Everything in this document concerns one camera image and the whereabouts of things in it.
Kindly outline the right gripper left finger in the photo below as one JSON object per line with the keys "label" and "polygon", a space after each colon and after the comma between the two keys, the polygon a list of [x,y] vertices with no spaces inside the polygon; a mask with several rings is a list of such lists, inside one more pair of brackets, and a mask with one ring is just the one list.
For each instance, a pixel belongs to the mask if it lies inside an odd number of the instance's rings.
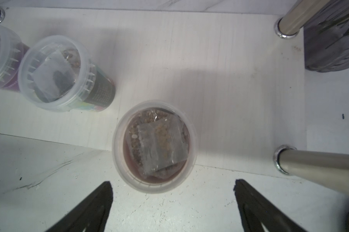
{"label": "right gripper left finger", "polygon": [[105,181],[48,231],[103,232],[112,203],[113,188]]}

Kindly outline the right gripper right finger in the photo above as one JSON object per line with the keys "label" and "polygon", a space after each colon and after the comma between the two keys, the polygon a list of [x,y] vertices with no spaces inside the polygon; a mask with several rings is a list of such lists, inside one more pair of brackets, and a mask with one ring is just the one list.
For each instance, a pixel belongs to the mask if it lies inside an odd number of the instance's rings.
{"label": "right gripper right finger", "polygon": [[245,232],[305,231],[245,180],[237,179],[233,191]]}

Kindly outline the small red-based clear cup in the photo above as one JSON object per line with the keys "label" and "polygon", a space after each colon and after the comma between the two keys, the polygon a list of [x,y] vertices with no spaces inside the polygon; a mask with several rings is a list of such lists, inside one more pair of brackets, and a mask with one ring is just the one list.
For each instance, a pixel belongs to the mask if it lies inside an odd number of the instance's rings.
{"label": "small red-based clear cup", "polygon": [[121,178],[143,193],[164,193],[190,175],[198,139],[189,116],[169,103],[151,100],[130,109],[113,137],[113,160]]}

